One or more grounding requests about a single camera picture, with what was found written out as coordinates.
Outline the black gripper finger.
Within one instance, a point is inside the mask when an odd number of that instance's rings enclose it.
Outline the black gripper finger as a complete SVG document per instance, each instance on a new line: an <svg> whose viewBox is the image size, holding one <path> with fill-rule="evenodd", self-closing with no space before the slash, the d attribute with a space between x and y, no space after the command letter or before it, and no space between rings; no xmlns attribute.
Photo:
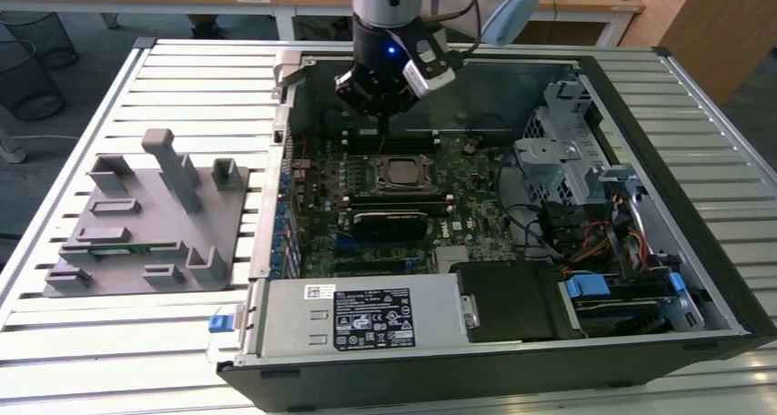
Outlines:
<svg viewBox="0 0 777 415"><path fill-rule="evenodd" d="M335 93L355 112L376 124L377 135L385 136L385 115L383 110L381 81L375 71L351 68L335 77Z"/></svg>
<svg viewBox="0 0 777 415"><path fill-rule="evenodd" d="M383 134L385 136L391 132L391 120L393 117L400 113L405 113L417 101L419 98L408 86L383 95Z"/></svg>

